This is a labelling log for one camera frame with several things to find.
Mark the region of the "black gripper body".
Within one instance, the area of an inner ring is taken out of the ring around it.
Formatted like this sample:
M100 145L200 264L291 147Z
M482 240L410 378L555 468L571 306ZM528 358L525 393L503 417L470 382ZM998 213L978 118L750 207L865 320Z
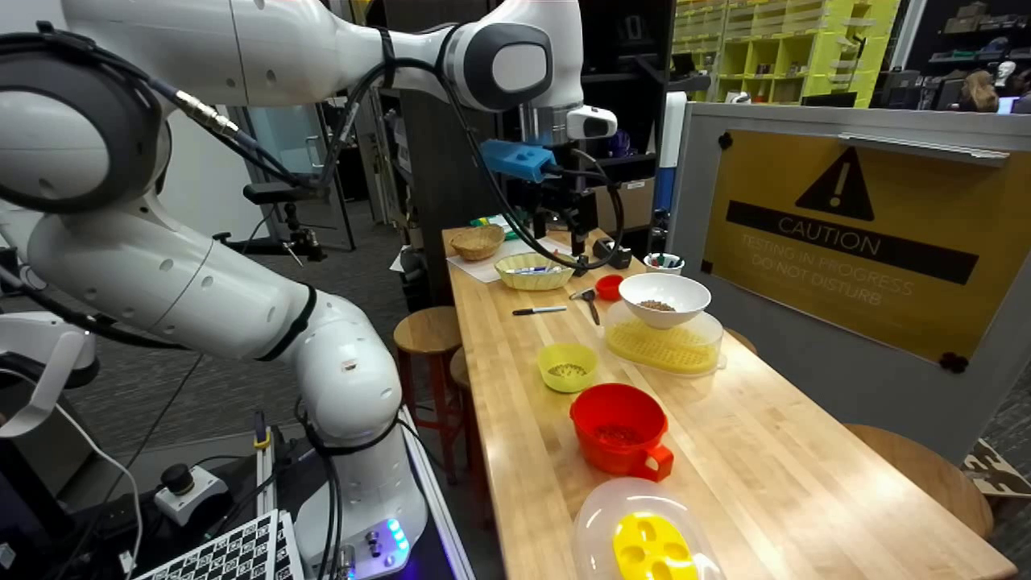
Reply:
M552 219L577 236L585 236L592 224L592 192L572 178L546 178L542 182L533 182L528 210L535 233L546 233Z

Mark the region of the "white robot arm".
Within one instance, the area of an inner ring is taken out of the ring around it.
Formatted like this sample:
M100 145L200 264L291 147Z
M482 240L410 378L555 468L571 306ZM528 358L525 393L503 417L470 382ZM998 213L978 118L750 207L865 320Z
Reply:
M615 118L583 101L577 0L500 0L424 33L349 22L323 0L61 0L61 11L58 30L4 39L4 240L41 282L128 327L293 368L332 465L301 507L307 562L338 560L380 528L417 540L427 507L397 426L390 348L354 302L164 213L166 111L253 154L227 118L232 107L358 97L387 77L479 111L552 109L562 138L611 131Z

